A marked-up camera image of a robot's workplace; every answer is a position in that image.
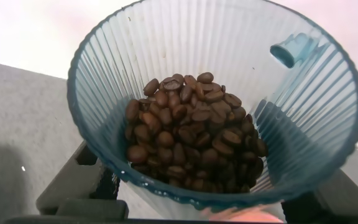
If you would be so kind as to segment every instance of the coffee bean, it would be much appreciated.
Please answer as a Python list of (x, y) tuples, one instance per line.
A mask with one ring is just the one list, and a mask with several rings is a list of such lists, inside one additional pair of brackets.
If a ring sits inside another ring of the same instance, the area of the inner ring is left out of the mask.
[(165, 149), (160, 147), (157, 151), (158, 158), (163, 164), (171, 164), (173, 153), (171, 149)]
[(180, 74), (174, 74), (172, 75), (172, 78), (176, 79), (180, 85), (183, 85), (183, 83), (185, 82), (183, 75)]
[(209, 93), (214, 89), (214, 85), (212, 84), (202, 84), (204, 93)]
[(237, 147), (241, 145), (241, 138), (229, 130), (223, 131), (222, 140), (229, 146)]
[(196, 177), (198, 178), (198, 179), (203, 179), (203, 180), (206, 180), (206, 179), (208, 179), (208, 173), (205, 171), (205, 170), (198, 170), (197, 172), (196, 172)]
[(171, 111), (168, 108), (160, 110), (159, 118), (161, 120), (161, 123), (165, 126), (169, 126), (172, 124)]
[(182, 126), (178, 130), (179, 137), (186, 144), (193, 144), (197, 135), (191, 130), (189, 126)]
[(193, 96), (193, 89), (185, 85), (180, 92), (180, 101), (181, 103), (187, 103), (191, 100), (191, 97)]
[(185, 75), (185, 84), (189, 85), (193, 90), (195, 90), (197, 80), (192, 75)]
[(160, 108), (158, 107), (157, 102), (152, 102), (150, 104), (149, 112), (152, 113), (156, 118), (160, 116)]
[(241, 100), (233, 94), (226, 93), (223, 100), (232, 108), (236, 109), (241, 106)]
[(241, 131), (244, 133), (245, 136), (252, 135), (254, 133), (254, 125), (248, 122), (245, 122), (241, 126)]
[(173, 165), (183, 165), (186, 163), (185, 150), (183, 146), (178, 142), (173, 147)]
[(197, 77), (197, 81), (204, 84), (210, 84), (213, 80), (214, 75), (211, 72), (204, 72)]
[(162, 86), (164, 89), (171, 91), (171, 90), (177, 90), (181, 87), (181, 84), (173, 77), (168, 77), (164, 80), (162, 80)]
[(251, 114), (247, 114), (247, 116), (244, 119), (252, 124), (252, 116), (251, 116)]
[(248, 164), (253, 164), (257, 158), (256, 154), (251, 151), (243, 152), (241, 154), (241, 160)]
[(142, 146), (131, 146), (127, 150), (127, 159), (135, 164), (142, 164), (147, 161), (149, 153)]
[(205, 101), (208, 103), (214, 103), (214, 102), (221, 100), (223, 95), (224, 95), (224, 93), (221, 90), (212, 91), (205, 95)]
[(149, 152), (150, 154), (156, 154), (157, 153), (157, 148), (151, 146), (149, 142), (143, 142), (143, 141), (137, 140), (137, 143), (140, 146), (142, 146), (143, 148), (145, 148), (147, 150), (147, 152)]
[(218, 161), (219, 155), (215, 149), (207, 149), (201, 153), (201, 165), (203, 167), (213, 167), (218, 163)]
[(160, 86), (158, 80), (156, 78), (153, 78), (151, 81), (149, 81), (148, 84), (143, 88), (144, 95), (151, 96), (157, 91), (158, 87)]
[(234, 114), (234, 121), (235, 122), (241, 122), (245, 116), (247, 115), (246, 110), (243, 107), (239, 107), (236, 109), (233, 109), (233, 114)]
[(169, 98), (168, 107), (173, 111), (178, 105), (180, 105), (180, 97), (178, 94), (174, 94)]
[(152, 135), (158, 134), (162, 129), (161, 122), (152, 113), (144, 113), (142, 121), (147, 125)]
[(209, 119), (211, 113), (207, 110), (196, 110), (192, 115), (191, 119), (193, 121), (206, 121)]
[(128, 102), (125, 110), (125, 118), (130, 123), (135, 123), (139, 117), (139, 102), (132, 99)]
[(186, 171), (181, 166), (170, 166), (167, 169), (167, 175), (182, 180), (186, 177)]
[(205, 124), (204, 122), (198, 121), (198, 122), (194, 122), (193, 124), (190, 125), (191, 130), (193, 130), (193, 132), (195, 134), (199, 134), (203, 131), (205, 131)]
[(234, 149), (224, 144), (219, 138), (212, 141), (212, 147), (216, 149), (222, 156), (231, 157), (234, 154)]
[(169, 179), (169, 185), (175, 186), (175, 187), (181, 187), (181, 183), (179, 180), (176, 180), (175, 178)]
[(134, 133), (136, 135), (136, 138), (143, 142), (149, 142), (152, 138), (148, 127), (144, 124), (136, 126), (134, 129)]
[(133, 133), (134, 133), (134, 126), (131, 124), (128, 124), (125, 127), (125, 138), (130, 141), (133, 137)]
[(178, 105), (172, 110), (172, 117), (175, 120), (182, 119), (187, 114), (187, 107), (185, 105)]
[(241, 188), (240, 188), (240, 193), (249, 193), (249, 186), (247, 184), (244, 184)]
[(256, 146), (254, 147), (254, 153), (259, 157), (268, 156), (269, 151), (266, 144), (261, 139), (256, 140)]
[(191, 189), (195, 191), (202, 191), (204, 189), (204, 180), (203, 179), (195, 179), (191, 183)]
[(168, 95), (162, 91), (158, 91), (154, 94), (155, 101), (160, 108), (166, 108), (168, 106)]
[(190, 99), (190, 105), (195, 108), (198, 102), (197, 94), (192, 94)]
[(143, 112), (148, 112), (150, 108), (151, 101), (148, 99), (140, 99), (139, 100), (139, 106), (140, 110)]
[(211, 143), (211, 135), (207, 132), (203, 132), (196, 138), (194, 142), (195, 147), (203, 147)]
[(198, 82), (196, 84), (196, 94), (197, 94), (197, 97), (199, 100), (201, 100), (201, 101), (205, 100), (203, 86), (202, 86), (202, 83), (200, 83), (200, 82)]
[(161, 147), (171, 148), (174, 145), (175, 140), (173, 140), (171, 133), (162, 131), (157, 137), (157, 142)]
[(150, 167), (159, 167), (161, 165), (161, 161), (157, 156), (149, 156), (149, 158), (147, 158), (147, 165)]

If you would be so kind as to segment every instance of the ribbed plastic container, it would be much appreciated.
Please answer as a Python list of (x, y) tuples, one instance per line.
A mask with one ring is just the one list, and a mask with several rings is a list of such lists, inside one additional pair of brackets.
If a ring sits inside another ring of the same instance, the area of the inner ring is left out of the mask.
[[(242, 100), (268, 144), (251, 194), (179, 189), (132, 170), (124, 110), (151, 79), (214, 74)], [(89, 148), (165, 218), (251, 207), (312, 190), (358, 141), (358, 72), (342, 47), (301, 14), (257, 0), (145, 0), (101, 21), (68, 74), (68, 102)]]

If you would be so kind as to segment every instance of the pile of coffee beans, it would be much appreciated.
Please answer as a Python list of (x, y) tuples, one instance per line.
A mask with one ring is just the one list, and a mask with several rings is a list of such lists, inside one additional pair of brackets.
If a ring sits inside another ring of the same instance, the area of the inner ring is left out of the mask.
[(241, 100), (212, 73), (174, 74), (126, 108), (126, 156), (133, 169), (200, 192), (247, 193), (268, 156)]

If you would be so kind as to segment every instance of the gray countertop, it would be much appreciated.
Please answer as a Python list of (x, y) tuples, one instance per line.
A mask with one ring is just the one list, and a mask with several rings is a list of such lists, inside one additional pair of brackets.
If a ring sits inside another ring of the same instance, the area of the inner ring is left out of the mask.
[[(35, 200), (81, 144), (66, 80), (0, 65), (0, 223), (38, 213)], [(358, 186), (358, 150), (342, 168)], [(125, 183), (131, 218), (161, 218)]]

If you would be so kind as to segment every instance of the white wall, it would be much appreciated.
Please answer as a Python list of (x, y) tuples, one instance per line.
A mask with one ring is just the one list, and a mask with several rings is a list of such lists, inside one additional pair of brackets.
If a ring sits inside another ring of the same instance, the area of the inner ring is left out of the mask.
[[(67, 78), (74, 51), (102, 19), (133, 0), (0, 0), (0, 63)], [(275, 0), (317, 22), (358, 69), (358, 1)]]

